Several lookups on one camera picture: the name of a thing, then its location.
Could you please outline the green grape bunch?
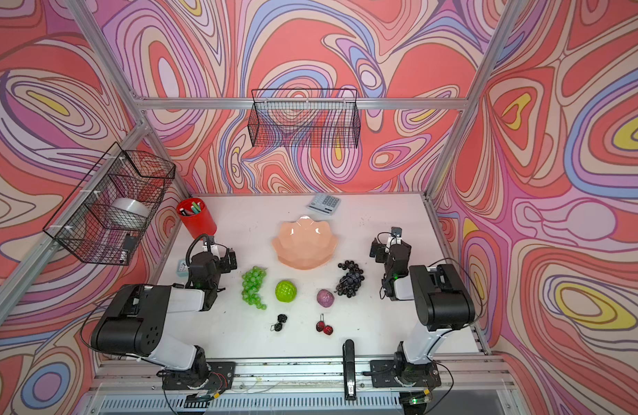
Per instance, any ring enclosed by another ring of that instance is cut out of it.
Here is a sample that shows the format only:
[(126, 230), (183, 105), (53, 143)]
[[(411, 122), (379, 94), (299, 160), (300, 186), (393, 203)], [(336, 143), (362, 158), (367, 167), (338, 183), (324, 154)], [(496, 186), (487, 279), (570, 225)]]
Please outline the green grape bunch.
[(253, 268), (242, 275), (241, 297), (246, 304), (256, 307), (260, 311), (267, 309), (267, 305), (263, 302), (260, 295), (260, 290), (266, 275), (265, 269), (259, 266), (253, 266)]

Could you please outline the dark purple grape bunch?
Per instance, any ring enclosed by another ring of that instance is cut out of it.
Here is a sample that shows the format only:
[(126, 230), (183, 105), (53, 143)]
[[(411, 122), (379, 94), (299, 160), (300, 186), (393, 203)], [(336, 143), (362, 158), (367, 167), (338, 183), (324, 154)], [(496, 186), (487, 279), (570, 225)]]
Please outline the dark purple grape bunch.
[(348, 298), (355, 297), (365, 280), (363, 269), (358, 263), (350, 259), (339, 263), (337, 266), (343, 271), (343, 275), (335, 287), (337, 295)]

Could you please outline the green bumpy round fruit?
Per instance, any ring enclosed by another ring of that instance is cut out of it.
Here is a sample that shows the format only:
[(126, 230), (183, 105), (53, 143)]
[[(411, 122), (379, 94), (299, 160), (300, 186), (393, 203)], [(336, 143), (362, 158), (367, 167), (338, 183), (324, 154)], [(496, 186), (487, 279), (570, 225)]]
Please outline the green bumpy round fruit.
[(279, 302), (291, 303), (297, 296), (296, 285), (289, 280), (282, 280), (275, 288), (275, 295)]

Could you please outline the purple round fruit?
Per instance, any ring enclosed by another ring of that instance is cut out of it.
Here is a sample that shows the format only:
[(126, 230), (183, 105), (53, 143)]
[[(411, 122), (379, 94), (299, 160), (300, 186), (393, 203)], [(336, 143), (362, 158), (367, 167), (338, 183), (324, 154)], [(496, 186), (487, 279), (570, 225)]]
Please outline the purple round fruit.
[(330, 290), (319, 290), (316, 296), (316, 301), (323, 308), (330, 308), (334, 304), (334, 294)]

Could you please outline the black cherry pair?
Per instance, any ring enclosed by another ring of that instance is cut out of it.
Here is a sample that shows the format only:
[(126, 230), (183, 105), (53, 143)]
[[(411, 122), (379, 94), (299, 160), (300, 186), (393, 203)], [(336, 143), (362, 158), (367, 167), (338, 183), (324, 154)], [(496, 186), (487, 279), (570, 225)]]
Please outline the black cherry pair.
[(277, 316), (277, 321), (271, 325), (270, 330), (274, 332), (280, 332), (284, 325), (287, 323), (288, 317), (285, 314), (279, 314)]

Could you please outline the pink scalloped fruit bowl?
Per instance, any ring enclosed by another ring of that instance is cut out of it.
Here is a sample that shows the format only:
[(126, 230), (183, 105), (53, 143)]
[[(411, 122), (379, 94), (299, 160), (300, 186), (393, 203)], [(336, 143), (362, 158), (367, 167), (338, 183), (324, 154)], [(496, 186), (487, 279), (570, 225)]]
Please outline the pink scalloped fruit bowl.
[(284, 222), (272, 246), (282, 264), (308, 271), (327, 264), (338, 242), (327, 221), (302, 216), (294, 222)]

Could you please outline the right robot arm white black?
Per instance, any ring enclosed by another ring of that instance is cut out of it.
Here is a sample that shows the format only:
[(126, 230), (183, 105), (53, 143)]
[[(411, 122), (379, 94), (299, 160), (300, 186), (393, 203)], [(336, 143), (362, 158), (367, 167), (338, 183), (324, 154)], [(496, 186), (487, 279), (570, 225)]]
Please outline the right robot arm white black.
[(370, 362), (364, 375), (376, 388), (441, 385), (434, 355), (450, 334), (476, 320), (474, 302), (455, 266), (438, 259), (425, 266), (410, 264), (412, 246), (402, 238), (401, 228), (391, 228), (382, 242), (376, 236), (370, 257), (384, 266), (379, 296), (391, 301), (412, 302), (417, 322), (410, 335), (398, 344), (391, 360)]

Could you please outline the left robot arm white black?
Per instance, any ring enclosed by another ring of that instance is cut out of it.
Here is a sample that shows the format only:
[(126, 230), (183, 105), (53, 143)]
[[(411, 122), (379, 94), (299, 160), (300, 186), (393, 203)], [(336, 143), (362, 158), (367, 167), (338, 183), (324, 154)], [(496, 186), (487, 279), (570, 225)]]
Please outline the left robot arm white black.
[(220, 279), (238, 269), (236, 252), (203, 233), (185, 256), (187, 282), (183, 285), (125, 285), (115, 294), (93, 329), (90, 349), (113, 356), (147, 361), (161, 368), (168, 387), (197, 390), (211, 379), (227, 382), (206, 361), (198, 345), (182, 342), (165, 332), (168, 316), (208, 312), (220, 292)]

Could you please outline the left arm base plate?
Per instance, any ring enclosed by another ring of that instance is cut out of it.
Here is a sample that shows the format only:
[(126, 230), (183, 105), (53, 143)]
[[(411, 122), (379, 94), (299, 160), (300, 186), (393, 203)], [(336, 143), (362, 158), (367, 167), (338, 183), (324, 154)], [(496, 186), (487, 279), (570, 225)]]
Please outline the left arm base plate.
[(156, 375), (163, 381), (165, 391), (225, 392), (232, 388), (235, 361), (210, 361), (204, 367), (186, 371), (160, 370)]

